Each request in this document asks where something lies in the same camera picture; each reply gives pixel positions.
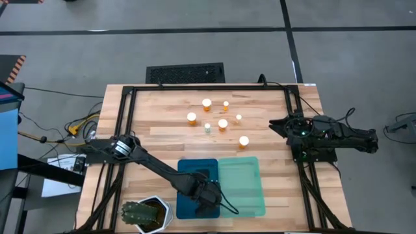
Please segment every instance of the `translucent green tray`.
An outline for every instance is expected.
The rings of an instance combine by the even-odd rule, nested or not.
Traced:
[[[257,157],[219,159],[218,174],[222,192],[240,212],[233,214],[221,206],[223,218],[255,217],[266,214]],[[222,203],[229,206],[225,199]]]

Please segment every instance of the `blue tray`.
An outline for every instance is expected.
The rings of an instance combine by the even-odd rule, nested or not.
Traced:
[[[181,159],[177,163],[178,172],[200,172],[209,179],[218,181],[218,161],[216,159]],[[176,217],[178,219],[218,218],[220,208],[196,214],[198,204],[190,198],[177,193]]]

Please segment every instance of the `green object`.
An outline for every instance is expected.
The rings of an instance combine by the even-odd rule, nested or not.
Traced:
[[[156,222],[157,208],[128,201],[122,205],[122,220],[126,224],[148,225]]]
[[[223,218],[255,217],[266,214],[257,157],[219,159],[218,173],[222,192],[230,204],[239,210],[239,214],[233,214],[221,206]],[[225,199],[222,203],[229,207]]]

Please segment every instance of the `small cup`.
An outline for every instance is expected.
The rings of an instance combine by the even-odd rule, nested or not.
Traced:
[[[244,149],[249,143],[248,137],[247,136],[240,137],[239,142],[240,142],[240,148]]]
[[[218,126],[219,126],[220,131],[225,131],[227,125],[228,125],[227,120],[220,120],[220,121],[218,121]]]
[[[205,127],[205,132],[206,132],[206,133],[209,133],[209,132],[211,131],[211,124],[206,123],[206,124],[204,125],[204,127]]]
[[[204,111],[210,111],[211,110],[211,100],[205,98],[204,100],[202,100],[202,105],[203,105],[203,110]]]
[[[236,122],[236,123],[240,123],[240,121],[241,121],[241,119],[242,119],[241,114],[236,115],[236,116],[235,116],[235,119],[236,119],[236,120],[235,120],[235,122]]]
[[[229,105],[228,101],[225,101],[224,102],[224,110],[225,111],[228,111],[228,105]]]
[[[188,113],[188,122],[190,125],[195,125],[196,124],[196,114],[193,112]]]

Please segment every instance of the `wooden table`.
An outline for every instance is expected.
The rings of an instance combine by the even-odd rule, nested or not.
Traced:
[[[97,129],[99,138],[109,138],[114,134],[122,87],[121,84],[107,86]],[[314,109],[322,112],[315,86],[300,84],[299,90],[300,95]],[[203,111],[204,98],[213,101],[210,112]],[[229,102],[227,112],[222,108],[224,101]],[[135,105],[132,130],[144,148],[173,168],[177,168],[180,159],[247,156],[256,156],[259,159],[266,203],[265,216],[197,220],[179,220],[175,217],[166,229],[167,232],[308,230],[298,169],[293,163],[291,150],[286,146],[285,139],[268,128],[269,120],[287,115],[285,96],[281,90],[139,91]],[[129,98],[126,101],[123,127],[128,106]],[[302,106],[305,116],[313,116],[312,110],[307,108],[306,104],[302,103]],[[197,115],[198,123],[194,127],[187,123],[188,112],[195,112]],[[240,124],[231,121],[237,114],[242,115]],[[221,118],[229,120],[229,127],[224,133],[218,130],[218,120]],[[204,131],[205,123],[212,126],[209,135]],[[238,146],[239,137],[242,135],[250,139],[246,149],[240,149]],[[324,201],[340,221],[350,226],[351,221],[338,172],[325,162],[317,163],[316,167]],[[84,224],[90,216],[100,169],[101,165],[93,165],[86,173],[77,212],[78,226]],[[105,172],[101,179],[97,204],[101,199],[104,177]],[[123,179],[120,205],[152,195],[158,195],[171,203],[173,213],[176,213],[176,191],[169,182],[142,165],[128,164]],[[312,197],[311,204],[315,225],[319,227],[317,207]],[[107,207],[104,228],[109,226],[111,207],[112,201]],[[118,215],[116,231],[127,232],[137,229],[135,226],[124,224]]]

